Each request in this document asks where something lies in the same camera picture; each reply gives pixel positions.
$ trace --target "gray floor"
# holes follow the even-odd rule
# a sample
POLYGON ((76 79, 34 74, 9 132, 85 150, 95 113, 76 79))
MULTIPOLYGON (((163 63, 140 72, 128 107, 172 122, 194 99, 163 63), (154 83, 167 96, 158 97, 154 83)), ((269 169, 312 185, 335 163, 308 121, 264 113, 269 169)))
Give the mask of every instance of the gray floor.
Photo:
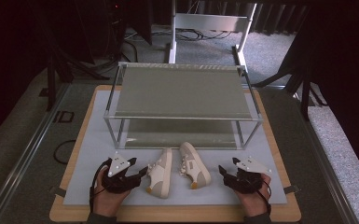
MULTIPOLYGON (((176 62, 235 64, 231 47, 239 42, 239 36, 232 34, 221 40, 178 41, 176 62)), ((245 47, 245 58, 252 82, 276 73, 293 38, 285 35, 250 34, 245 47)), ((168 36, 155 35, 153 46, 148 46, 138 38, 129 41, 137 46, 140 63, 167 62, 167 44, 170 41, 168 36)), ((129 45, 124 46, 123 52, 130 59, 133 58, 133 49, 129 45)), ((104 75, 112 76, 114 70, 107 71, 104 75)), ((287 77, 274 85, 284 85, 286 80, 287 77)), ((53 160, 52 155, 57 145, 76 139, 93 88, 97 85, 84 84, 85 82, 94 81, 76 73, 76 81, 69 87, 59 106, 59 111, 75 113, 73 122, 50 124, 38 150, 32 155, 32 162, 17 190, 11 196, 6 209, 2 210, 0 223, 51 223, 48 213, 54 196, 48 193, 48 189, 51 186, 59 186, 65 169, 65 165, 53 160)), ((27 148, 39 122, 48 116, 45 112, 47 99, 38 97, 40 90, 46 85, 45 71, 35 78, 0 128, 0 188, 4 186, 7 175, 23 150, 27 148)), ((311 140, 298 112, 298 101, 275 89, 263 89, 260 93, 290 180, 301 188, 296 196, 302 213, 302 223, 342 223, 312 153, 311 140)), ((67 153, 61 155, 63 160, 69 155, 71 144, 65 145, 64 148, 67 153)))

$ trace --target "shoe sole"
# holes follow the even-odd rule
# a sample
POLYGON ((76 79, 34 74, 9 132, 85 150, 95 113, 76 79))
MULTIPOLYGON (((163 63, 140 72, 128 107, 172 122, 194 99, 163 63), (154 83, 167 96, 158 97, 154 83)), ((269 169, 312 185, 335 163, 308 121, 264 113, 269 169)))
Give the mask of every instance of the shoe sole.
MULTIPOLYGON (((171 168, 173 166, 173 151, 170 148, 164 149, 166 150, 167 155, 167 163, 164 168, 164 177, 162 178, 162 187, 160 198, 168 198, 168 193, 170 191, 170 181, 171 181, 171 168)), ((151 194, 152 189, 147 187, 146 192, 151 194)))
MULTIPOLYGON (((210 183, 211 183, 211 174, 209 174, 209 171, 206 169, 205 165, 203 164, 201 158, 200 158, 200 155, 199 153, 196 151, 196 149, 191 145, 189 144, 188 142, 185 142, 182 144, 182 146, 185 146, 188 148, 188 150, 191 152, 191 154, 193 155, 194 157, 194 160, 196 161, 197 165, 199 166, 201 172, 204 174, 204 177, 205 177, 205 182, 206 182, 206 186, 208 186, 210 183)), ((198 187, 197 185, 197 182, 195 182, 193 180, 193 183, 191 183, 191 186, 190 186, 192 189, 196 189, 198 187)))

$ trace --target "shoelace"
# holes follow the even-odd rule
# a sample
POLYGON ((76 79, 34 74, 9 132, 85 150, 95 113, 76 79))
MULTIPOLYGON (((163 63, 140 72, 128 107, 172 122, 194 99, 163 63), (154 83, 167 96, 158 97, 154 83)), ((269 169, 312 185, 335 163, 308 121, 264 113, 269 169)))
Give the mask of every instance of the shoelace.
POLYGON ((188 155, 186 154, 183 158, 182 158, 182 166, 180 168, 180 172, 179 175, 185 175, 186 174, 186 158, 188 157, 188 155))
POLYGON ((153 163, 152 165, 148 164, 147 165, 147 173, 149 174, 150 172, 152 172, 153 168, 155 168, 155 166, 158 164, 158 162, 161 162, 161 159, 159 159, 158 161, 156 161, 155 163, 153 163))

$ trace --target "metal stand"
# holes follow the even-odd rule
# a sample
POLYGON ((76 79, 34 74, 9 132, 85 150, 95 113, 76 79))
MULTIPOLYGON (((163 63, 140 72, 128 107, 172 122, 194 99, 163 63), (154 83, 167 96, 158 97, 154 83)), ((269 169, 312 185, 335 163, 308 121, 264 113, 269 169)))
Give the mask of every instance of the metal stand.
POLYGON ((201 15, 201 14, 185 14, 176 13, 176 0, 173 0, 172 7, 172 41, 170 46, 169 63, 175 63, 176 55, 176 29, 197 29, 197 30, 218 30, 228 32, 242 32, 242 37, 239 45, 235 46, 235 52, 238 62, 244 66, 246 73, 246 61, 243 56, 243 47, 245 46, 246 38, 252 25, 252 20, 255 14, 256 4, 250 4, 250 12, 246 17, 233 16, 216 16, 216 15, 201 15))

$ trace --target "metal frame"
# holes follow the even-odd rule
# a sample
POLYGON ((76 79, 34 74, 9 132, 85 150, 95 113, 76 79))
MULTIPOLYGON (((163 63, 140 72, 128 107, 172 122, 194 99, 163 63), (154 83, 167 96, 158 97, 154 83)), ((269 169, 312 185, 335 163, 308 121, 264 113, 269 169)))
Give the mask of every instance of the metal frame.
MULTIPOLYGON (((129 64, 133 64, 133 63, 121 63, 119 65, 119 67, 117 69, 116 76, 114 78, 114 82, 113 82, 112 89, 111 89, 111 92, 110 92, 110 95, 109 95, 109 99, 108 99, 108 102, 107 102, 107 105, 106 105, 106 109, 105 109, 105 112, 104 112, 104 120, 105 120, 106 125, 108 127, 108 130, 109 130, 109 132, 111 134, 111 137, 112 137, 112 140, 113 140, 115 148, 121 148, 122 147, 122 145, 121 145, 121 136, 122 136, 122 132, 124 130, 124 124, 125 124, 126 119, 125 118, 116 118, 115 115, 111 114, 112 111, 110 110, 110 108, 111 108, 111 105, 112 105, 112 100, 113 100, 113 95, 114 95, 114 92, 115 92, 115 87, 117 85, 117 80, 120 77, 124 78, 126 68, 127 68, 127 66, 129 64), (118 120, 118 119, 120 119, 120 122, 119 122, 120 127, 118 129, 117 134, 115 134, 114 127, 113 127, 113 124, 111 124, 111 122, 112 122, 112 120, 118 120)), ((255 135, 255 132, 257 131, 258 127, 262 124, 263 118, 262 118, 261 112, 259 110, 257 101, 255 99, 255 94, 253 93, 253 89, 252 89, 252 86, 250 84, 249 77, 247 76, 247 73, 244 71, 244 66, 238 65, 237 66, 237 71, 238 71, 238 75, 240 77, 245 77, 246 78, 247 86, 249 88, 249 91, 251 92, 252 100, 254 102, 255 110, 256 110, 256 113, 257 113, 257 118, 246 119, 246 120, 233 120, 235 122, 235 124, 236 124, 236 127, 237 127, 237 132, 238 132, 238 135, 239 135, 239 138, 240 138, 241 148, 246 149, 249 142, 251 141, 251 139, 255 135), (255 125, 254 129, 251 131, 251 133, 250 133, 249 137, 246 139, 246 141, 244 141, 244 139, 243 139, 241 122, 256 122, 256 125, 255 125)))
POLYGON ((246 17, 184 14, 176 13, 176 0, 173 0, 171 20, 172 40, 169 63, 175 63, 176 61, 176 28, 242 32, 240 44, 235 46, 234 54, 237 56, 239 64, 244 66, 245 71, 248 72, 243 56, 243 47, 251 28, 256 6, 256 3, 251 4, 250 13, 246 17))

